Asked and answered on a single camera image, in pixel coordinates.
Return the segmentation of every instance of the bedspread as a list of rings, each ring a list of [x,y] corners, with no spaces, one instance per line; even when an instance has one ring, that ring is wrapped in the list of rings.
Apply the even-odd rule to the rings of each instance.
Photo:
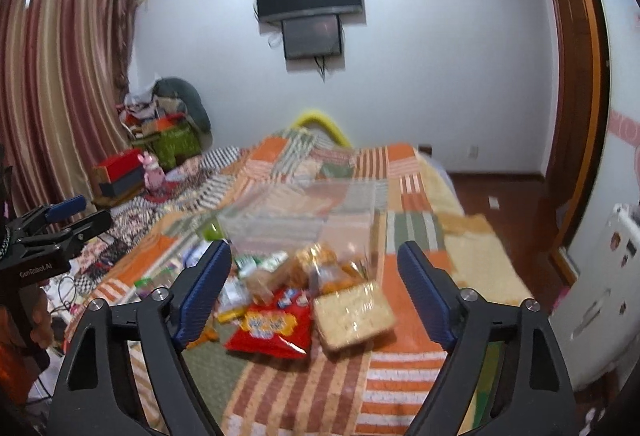
[[[483,218],[466,218],[437,171],[407,144],[346,149],[304,130],[285,130],[238,156],[216,175],[226,178],[223,192],[217,187],[222,194],[217,202],[203,204],[201,193],[195,193],[190,206],[182,203],[180,210],[168,211],[89,299],[100,296],[110,304],[130,300],[133,281],[190,233],[203,214],[231,204],[256,184],[375,180],[371,263],[398,324],[392,333],[338,355],[326,354],[314,334],[311,356],[303,361],[239,358],[215,343],[186,351],[203,399],[229,436],[406,430],[446,356],[427,336],[398,274],[396,251],[407,240],[417,241],[459,286],[473,286],[489,300],[519,304],[529,296],[491,226]],[[233,330],[221,326],[222,342]],[[151,424],[160,423],[139,346],[131,353],[147,417]],[[463,428],[469,429],[469,423],[465,420]]]

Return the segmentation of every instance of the yellow curved object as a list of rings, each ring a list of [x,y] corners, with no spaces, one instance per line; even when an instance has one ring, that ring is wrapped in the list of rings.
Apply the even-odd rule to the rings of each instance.
[[[305,111],[296,121],[291,124],[291,127],[306,127],[309,124],[318,124],[322,127],[329,137],[341,147],[351,147],[351,143],[347,140],[347,137],[342,133],[340,128],[335,125],[335,122],[326,116],[321,111]]]

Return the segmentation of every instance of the bolt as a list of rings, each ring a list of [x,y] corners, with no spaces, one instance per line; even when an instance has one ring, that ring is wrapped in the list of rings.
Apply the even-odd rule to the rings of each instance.
[[[478,300],[478,292],[473,288],[463,288],[460,290],[460,297],[467,302],[474,302]]]
[[[540,303],[535,299],[527,299],[524,301],[524,306],[529,311],[540,311]]]
[[[156,288],[151,292],[151,297],[154,301],[163,301],[169,297],[169,291],[167,288]]]
[[[99,297],[97,299],[92,300],[91,302],[89,302],[89,310],[91,311],[98,311],[100,308],[102,308],[105,304],[107,304],[107,301],[105,301],[104,299],[100,299]]]

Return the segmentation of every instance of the wooden floor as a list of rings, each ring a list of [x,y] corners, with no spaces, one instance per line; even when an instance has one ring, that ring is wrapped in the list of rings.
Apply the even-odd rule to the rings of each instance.
[[[451,179],[465,213],[486,216],[514,269],[543,309],[550,312],[565,284],[546,257],[558,228],[544,182],[489,175],[451,175]],[[491,209],[489,196],[498,199],[499,210]],[[580,428],[589,409],[606,406],[611,394],[608,380],[606,375],[575,395]]]

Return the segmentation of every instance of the pink rabbit toy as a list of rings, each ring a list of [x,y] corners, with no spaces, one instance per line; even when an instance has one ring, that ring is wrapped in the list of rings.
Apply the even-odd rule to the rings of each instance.
[[[164,188],[164,171],[158,164],[158,158],[155,155],[145,151],[142,155],[138,155],[138,159],[145,168],[145,187],[150,194],[158,194]]]

